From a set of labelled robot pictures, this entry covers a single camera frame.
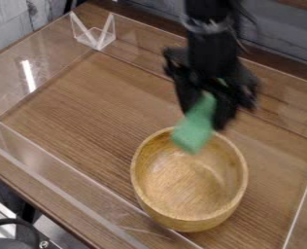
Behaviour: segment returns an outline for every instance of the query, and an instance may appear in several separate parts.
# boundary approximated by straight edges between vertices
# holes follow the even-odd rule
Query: bowl rim
[[[237,192],[234,194],[234,197],[232,198],[232,200],[214,212],[209,213],[208,215],[202,215],[201,217],[198,217],[197,219],[182,219],[180,217],[172,216],[170,214],[168,214],[164,210],[160,210],[160,208],[154,205],[154,203],[152,203],[150,199],[146,197],[146,195],[144,194],[140,185],[137,183],[136,180],[136,174],[134,174],[134,169],[136,169],[136,161],[137,161],[137,157],[138,154],[144,148],[144,146],[148,144],[148,142],[157,137],[158,135],[161,135],[162,133],[170,132],[174,129],[174,127],[166,127],[162,128],[161,130],[156,131],[153,134],[150,134],[144,141],[140,143],[136,152],[133,154],[132,160],[130,160],[130,167],[129,167],[129,178],[130,178],[130,183],[132,183],[132,187],[133,190],[136,192],[137,197],[140,198],[140,200],[144,202],[144,204],[160,215],[165,216],[166,218],[170,218],[173,220],[177,221],[185,221],[185,222],[200,222],[200,221],[205,221],[205,220],[210,220],[213,218],[220,217],[221,215],[224,215],[226,212],[229,212],[234,207],[237,207],[241,198],[244,196],[245,193],[245,189],[248,186],[248,165],[246,165],[246,161],[245,158],[240,152],[240,150],[237,149],[237,147],[234,146],[234,144],[228,140],[228,138],[220,134],[218,132],[214,131],[214,136],[218,137],[220,139],[222,139],[226,144],[229,145],[229,147],[233,149],[233,151],[236,152],[236,156],[240,159],[240,164],[241,164],[241,170],[242,170],[242,174],[241,174],[241,184],[240,187],[237,189]]]

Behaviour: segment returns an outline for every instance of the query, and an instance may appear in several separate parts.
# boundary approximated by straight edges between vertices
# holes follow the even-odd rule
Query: wooden bowl
[[[170,140],[173,129],[150,135],[130,162],[130,182],[142,210],[174,231],[205,231],[234,211],[248,184],[244,157],[216,133],[192,156]]]

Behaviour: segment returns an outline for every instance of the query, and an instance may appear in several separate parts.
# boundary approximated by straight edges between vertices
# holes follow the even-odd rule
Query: green sponge
[[[198,153],[213,136],[212,121],[216,104],[216,98],[205,92],[186,112],[185,118],[180,121],[172,134],[172,140],[176,145],[190,154]]]

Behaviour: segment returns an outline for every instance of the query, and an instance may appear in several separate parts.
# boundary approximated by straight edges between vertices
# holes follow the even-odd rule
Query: green object
[[[214,134],[213,115],[216,105],[217,101],[213,95],[204,92],[174,129],[173,142],[193,155],[200,152]]]

